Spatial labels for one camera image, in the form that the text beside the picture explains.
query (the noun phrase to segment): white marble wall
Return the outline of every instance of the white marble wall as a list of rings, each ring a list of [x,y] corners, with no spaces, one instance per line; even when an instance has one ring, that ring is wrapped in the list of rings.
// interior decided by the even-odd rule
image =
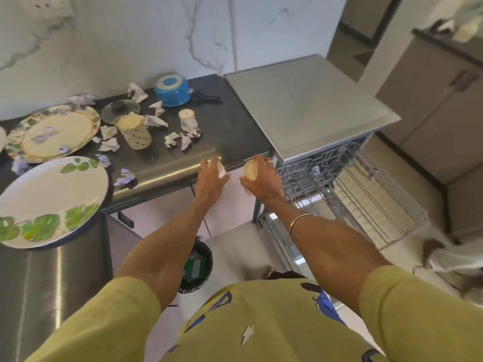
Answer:
[[[107,97],[168,72],[226,74],[325,56],[345,0],[72,0],[36,20],[0,0],[0,120],[88,92]]]

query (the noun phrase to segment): plate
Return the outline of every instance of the plate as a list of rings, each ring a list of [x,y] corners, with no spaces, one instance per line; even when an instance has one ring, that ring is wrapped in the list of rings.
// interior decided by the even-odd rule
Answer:
[[[0,153],[5,147],[6,142],[7,142],[7,133],[2,127],[0,127]]]
[[[28,163],[43,163],[77,151],[96,135],[99,127],[100,116],[95,109],[57,105],[21,121],[8,135],[5,150],[13,159],[22,155]],[[34,139],[45,134],[46,128],[57,133],[36,142]],[[61,153],[59,150],[65,147],[68,149]]]
[[[95,159],[69,156],[27,171],[0,195],[0,242],[30,249],[79,229],[104,200],[109,179]]]

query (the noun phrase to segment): gold bangle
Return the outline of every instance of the gold bangle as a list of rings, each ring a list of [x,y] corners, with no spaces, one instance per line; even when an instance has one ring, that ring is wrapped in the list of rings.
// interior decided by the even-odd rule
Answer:
[[[290,228],[288,230],[290,236],[292,236],[292,228],[295,225],[295,223],[304,216],[315,216],[315,215],[313,215],[312,213],[302,213],[300,216],[297,216],[290,224]]]

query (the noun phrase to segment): wire rack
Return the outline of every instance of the wire rack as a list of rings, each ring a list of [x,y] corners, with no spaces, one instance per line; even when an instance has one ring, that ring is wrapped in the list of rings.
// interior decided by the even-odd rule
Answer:
[[[427,213],[355,142],[283,166],[279,175],[286,199],[352,226],[378,249],[419,231]]]

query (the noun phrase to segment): white plate with green leaves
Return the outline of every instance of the white plate with green leaves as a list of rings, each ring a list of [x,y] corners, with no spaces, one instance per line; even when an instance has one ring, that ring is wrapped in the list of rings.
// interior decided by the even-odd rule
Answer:
[[[79,229],[99,209],[109,187],[98,160],[62,157],[27,171],[0,195],[0,242],[42,247]]]

